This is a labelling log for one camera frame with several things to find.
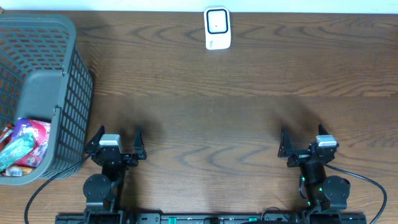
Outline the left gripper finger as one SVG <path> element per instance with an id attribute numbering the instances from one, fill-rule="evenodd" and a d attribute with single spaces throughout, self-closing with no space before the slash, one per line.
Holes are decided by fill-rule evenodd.
<path id="1" fill-rule="evenodd" d="M 136 155 L 137 160 L 146 160 L 147 159 L 147 152 L 146 152 L 146 149 L 144 146 L 144 142 L 142 140 L 142 131 L 139 126 L 136 129 L 133 149 L 135 150 L 135 155 Z"/>
<path id="2" fill-rule="evenodd" d="M 91 138 L 91 140 L 85 146 L 86 154 L 96 154 L 96 152 L 100 149 L 100 139 L 105 134 L 105 128 L 102 125 L 97 133 Z"/>

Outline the red purple snack pack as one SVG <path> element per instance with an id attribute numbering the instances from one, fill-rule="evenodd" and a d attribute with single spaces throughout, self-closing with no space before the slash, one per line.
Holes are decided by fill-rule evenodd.
<path id="1" fill-rule="evenodd" d="M 34 119 L 19 118 L 14 132 L 11 136 L 11 141 L 17 139 L 24 134 L 33 134 L 34 146 L 28 154 L 15 162 L 15 165 L 38 167 L 47 152 L 51 124 L 44 121 Z"/>

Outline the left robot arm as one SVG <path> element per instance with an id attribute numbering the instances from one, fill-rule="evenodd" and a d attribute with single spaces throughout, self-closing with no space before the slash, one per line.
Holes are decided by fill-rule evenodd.
<path id="1" fill-rule="evenodd" d="M 133 153 L 123 153 L 121 137 L 106 134 L 104 126 L 91 138 L 85 152 L 99 165 L 100 174 L 90 176 L 83 185 L 86 209 L 90 213 L 115 212 L 120 203 L 126 171 L 147 159 L 147 153 L 138 128 L 134 136 Z"/>

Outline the orange snack bar wrapper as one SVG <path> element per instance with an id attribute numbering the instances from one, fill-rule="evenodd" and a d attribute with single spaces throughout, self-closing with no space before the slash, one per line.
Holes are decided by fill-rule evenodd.
<path id="1" fill-rule="evenodd" d="M 35 170 L 35 167 L 26 167 L 26 166 L 10 166 L 3 171 L 1 171 L 1 175 L 5 177 L 21 177 L 27 174 L 30 174 Z"/>

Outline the teal snack wrapper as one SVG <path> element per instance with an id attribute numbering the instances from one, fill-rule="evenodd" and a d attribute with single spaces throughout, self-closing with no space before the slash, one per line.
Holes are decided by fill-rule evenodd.
<path id="1" fill-rule="evenodd" d="M 1 151 L 1 171 L 10 167 L 18 160 L 22 159 L 35 145 L 34 135 L 32 133 L 25 133 L 14 140 L 12 140 L 2 151 Z"/>

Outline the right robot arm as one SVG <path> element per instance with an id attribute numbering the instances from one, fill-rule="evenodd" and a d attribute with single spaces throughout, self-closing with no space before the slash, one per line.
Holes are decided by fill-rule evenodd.
<path id="1" fill-rule="evenodd" d="M 281 131 L 277 156 L 287 159 L 287 167 L 300 169 L 299 192 L 308 200 L 310 208 L 316 208 L 319 212 L 347 209 L 350 182 L 337 175 L 327 176 L 325 172 L 338 147 L 338 142 L 321 124 L 315 141 L 307 149 L 294 149 L 287 129 L 282 128 Z"/>

